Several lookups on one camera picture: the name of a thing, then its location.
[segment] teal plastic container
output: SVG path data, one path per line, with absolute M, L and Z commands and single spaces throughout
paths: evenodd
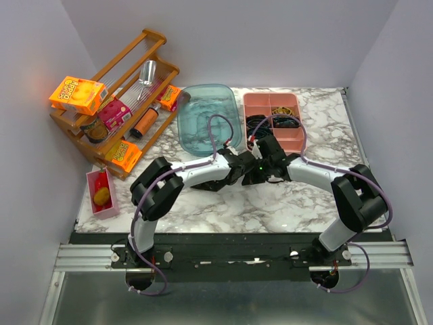
M 187 87 L 177 99 L 177 127 L 182 148 L 194 156 L 212 154 L 212 144 L 208 134 L 208 119 L 213 114 L 221 114 L 233 125 L 231 146 L 236 147 L 242 140 L 239 112 L 235 95 L 224 85 L 196 85 Z M 219 117 L 211 121 L 216 148 L 223 147 L 231 135 L 228 123 Z

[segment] white wall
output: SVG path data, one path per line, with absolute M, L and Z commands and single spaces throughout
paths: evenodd
M 348 99 L 375 176 L 406 238 L 433 322 L 433 2 L 400 0 L 352 82 Z
M 177 85 L 347 86 L 396 0 L 62 0 L 97 68 L 140 30 L 167 36 Z
M 58 0 L 6 1 L 0 29 L 0 323 L 33 325 L 90 168 L 47 98 L 95 67 Z

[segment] silver scoop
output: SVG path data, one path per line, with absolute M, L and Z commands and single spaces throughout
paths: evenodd
M 156 61 L 148 60 L 144 62 L 143 68 L 140 71 L 140 77 L 138 78 L 138 82 L 141 85 L 140 94 L 137 97 L 137 101 L 141 99 L 141 95 L 143 94 L 143 90 L 147 87 L 152 86 L 152 83 L 155 79 L 156 72 Z

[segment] wooden rack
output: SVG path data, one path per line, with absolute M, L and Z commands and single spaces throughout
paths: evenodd
M 143 116 L 147 107 L 156 99 L 156 96 L 161 93 L 164 88 L 173 80 L 179 73 L 179 68 L 160 59 L 156 54 L 157 49 L 166 43 L 164 35 L 144 29 L 141 34 L 127 45 L 113 60 L 107 63 L 91 80 L 99 81 L 106 85 L 108 89 L 108 96 L 117 92 L 116 98 L 120 99 L 126 104 L 133 113 L 132 117 L 126 121 L 121 127 L 110 132 L 107 139 L 100 144 L 92 144 L 86 138 L 80 126 L 85 125 L 90 116 L 73 113 L 71 111 L 56 110 L 50 115 L 52 119 L 59 125 L 62 131 L 71 139 L 75 146 L 84 154 L 84 156 L 93 164 L 99 167 L 107 167 L 111 174 L 120 179 L 125 179 L 129 173 L 122 170 L 119 166 L 106 160 L 108 151 L 120 140 L 125 134 L 128 133 L 137 121 Z M 140 49 L 138 44 L 144 45 L 144 50 Z M 123 60 L 131 52 L 135 54 L 145 54 L 141 56 L 136 63 L 129 68 L 122 68 L 128 61 Z M 138 93 L 141 90 L 141 85 L 137 82 L 139 78 L 139 70 L 143 63 L 147 60 L 155 60 L 157 62 L 156 77 L 154 84 L 143 92 L 141 100 L 137 101 Z M 161 133 L 168 127 L 171 121 L 176 116 L 176 112 L 169 114 L 168 118 L 157 130 L 154 136 L 149 140 L 141 151 L 140 159 L 152 147 Z

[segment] orange snack box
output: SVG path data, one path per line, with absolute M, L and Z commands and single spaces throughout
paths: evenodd
M 107 93 L 103 83 L 66 77 L 49 100 L 54 108 L 94 115 Z
M 176 110 L 176 99 L 181 93 L 181 90 L 175 86 L 168 85 L 156 98 L 161 104 L 161 108 L 173 112 Z
M 106 154 L 106 160 L 110 160 L 129 173 L 140 158 L 140 155 L 141 150 L 135 144 L 125 140 L 119 140 Z

